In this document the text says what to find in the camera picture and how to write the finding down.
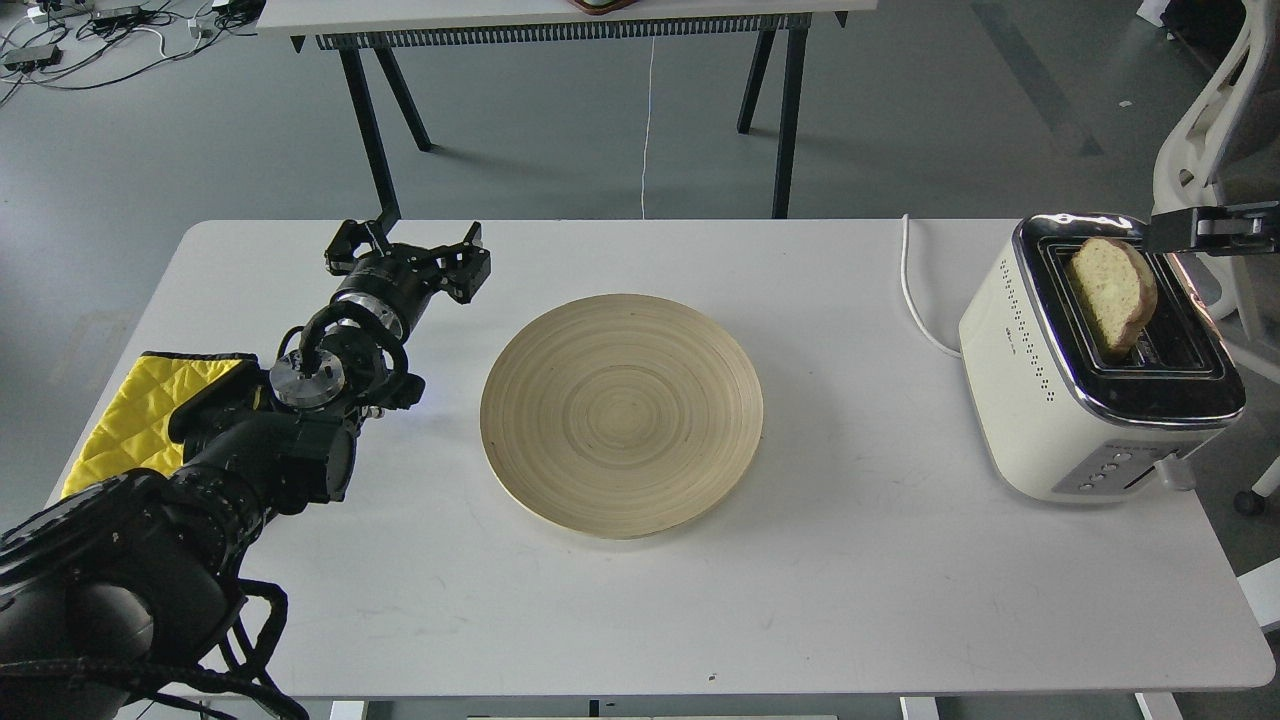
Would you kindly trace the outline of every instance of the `concrete floor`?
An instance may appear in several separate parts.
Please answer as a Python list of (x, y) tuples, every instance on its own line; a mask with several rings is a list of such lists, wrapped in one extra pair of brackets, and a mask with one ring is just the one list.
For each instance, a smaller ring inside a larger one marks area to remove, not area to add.
[[(198, 5), (180, 0), (173, 9)], [(1146, 217), (1156, 151), (1207, 74), (1135, 18), (1137, 6), (883, 0), (844, 29), (818, 17), (791, 217)], [(0, 32), (19, 17), (19, 8), (0, 5)], [(14, 38), (31, 33), (20, 28)], [(189, 47), (180, 24), (164, 33), (170, 54)], [(646, 217), (767, 217), (782, 63), (780, 53), (756, 129), (736, 135), (753, 45), (742, 35), (402, 51), (440, 145), (417, 152), (385, 82), (371, 76), (404, 217), (640, 217), (650, 50)], [(96, 47), (72, 38), (63, 46), (68, 61)], [(156, 37), (138, 35), (73, 77), (83, 85), (118, 77), (154, 60), (156, 49)], [(6, 90), (0, 86), (0, 96)], [(0, 527), (8, 528), (45, 503), (188, 227), (219, 218), (366, 218), (376, 199), (337, 55), (314, 45), (296, 55), (276, 38), (229, 37), (99, 90), (23, 87), (0, 108)], [(298, 261), (317, 261), (320, 251)], [(269, 290), (262, 301), (270, 302)], [(1275, 557), (1280, 537), (1275, 515), (1244, 520), (1228, 507), (1280, 452), (1280, 393), (1257, 375), (1248, 380), (1249, 415), (1212, 455), (1224, 480), (1201, 492), (1238, 573)], [(1187, 717), (1280, 716), (1275, 687), (1179, 700)], [(489, 714), (586, 710), (582, 700), (524, 708), (490, 702), (500, 707)], [(261, 716), (244, 703), (225, 707)], [(397, 703), (388, 711), (461, 719), (484, 707)], [(716, 707), (617, 698), (604, 714), (896, 715), (892, 698)], [(1138, 716), (1126, 696), (957, 698), (941, 707), (951, 719)], [(178, 715), (147, 712), (170, 716)]]

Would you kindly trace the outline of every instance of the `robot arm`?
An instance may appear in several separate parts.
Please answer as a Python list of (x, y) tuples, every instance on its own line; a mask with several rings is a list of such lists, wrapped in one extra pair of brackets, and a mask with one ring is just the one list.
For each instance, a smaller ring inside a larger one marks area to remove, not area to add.
[[(362, 423), (420, 400), (403, 343), (433, 295), (465, 304), (484, 283), (479, 237), (475, 223), (462, 242), (425, 250), (347, 220), (325, 252), (338, 292), (285, 334), (274, 366), (170, 418), (182, 468), (129, 470), (4, 533), (0, 717), (109, 719), (138, 698), (193, 708), (159, 694), (170, 682), (306, 717), (266, 673), (285, 594), (239, 578), (241, 561), (274, 516), (343, 500)], [(248, 597), (271, 606), (256, 643), (239, 620)], [(215, 647), (229, 671), (198, 666)]]
[(1185, 208), (1152, 215), (1142, 242), (1146, 252), (1256, 255), (1277, 252), (1280, 201)]

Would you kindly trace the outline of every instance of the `toaster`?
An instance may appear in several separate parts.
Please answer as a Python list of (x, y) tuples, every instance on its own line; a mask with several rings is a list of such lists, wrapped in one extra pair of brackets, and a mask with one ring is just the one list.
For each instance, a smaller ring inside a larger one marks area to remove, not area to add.
[(991, 459), (1009, 484), (1053, 502), (1128, 500), (1244, 410), (1244, 386), (1187, 273), (1144, 254), (1155, 316), (1103, 359), (1066, 274), (1091, 237), (1142, 246), (1124, 215), (1044, 214), (1018, 224), (960, 320), (960, 346)]

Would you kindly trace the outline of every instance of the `desk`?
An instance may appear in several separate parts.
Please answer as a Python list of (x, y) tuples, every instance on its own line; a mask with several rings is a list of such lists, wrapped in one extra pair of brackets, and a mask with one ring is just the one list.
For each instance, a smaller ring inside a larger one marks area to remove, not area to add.
[(872, 9), (876, 0), (644, 0), (605, 15), (588, 15), (564, 0), (273, 0), (257, 28), (264, 35), (291, 36), (301, 51), (303, 36), (338, 50), (365, 152), (384, 219), (398, 219), (390, 168), (383, 151), (360, 50), (374, 50), (392, 86), (401, 113), (419, 150), (434, 145), (393, 55), (394, 47), (539, 42), (607, 37), (657, 37), (718, 32), (758, 32), (737, 132), (750, 131), (777, 31), (787, 31), (782, 117), (773, 186), (773, 218), (786, 218), (791, 197), (791, 169), (800, 111), (805, 42), (813, 13), (836, 12), (844, 23), (851, 9)]
[[(914, 223), (911, 277), (943, 342), (1012, 225)], [(192, 228), (109, 387), (145, 350), (269, 357), (337, 287), (321, 261), (337, 227)], [(466, 227), (402, 222), (392, 240)], [(329, 698), (1265, 684), (1271, 653), (1194, 493), (1076, 509), (996, 475), (961, 364), (899, 296), (899, 220), (486, 222), (493, 275), (472, 305), (438, 297), (410, 338), (422, 402), (365, 425), (346, 502), (279, 519), (248, 552), (244, 577), (291, 598), (276, 682)], [(526, 511), (477, 425), (507, 341), (608, 292), (708, 314), (765, 395), (740, 486), (636, 541)]]

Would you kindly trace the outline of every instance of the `bamboo plate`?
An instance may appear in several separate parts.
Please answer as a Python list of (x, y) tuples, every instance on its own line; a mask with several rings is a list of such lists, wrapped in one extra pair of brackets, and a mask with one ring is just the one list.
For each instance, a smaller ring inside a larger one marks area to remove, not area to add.
[(710, 510), (751, 464), (764, 397), (750, 359), (678, 302), (602, 295), (520, 331), (480, 400), (498, 480), (543, 518), (635, 538)]

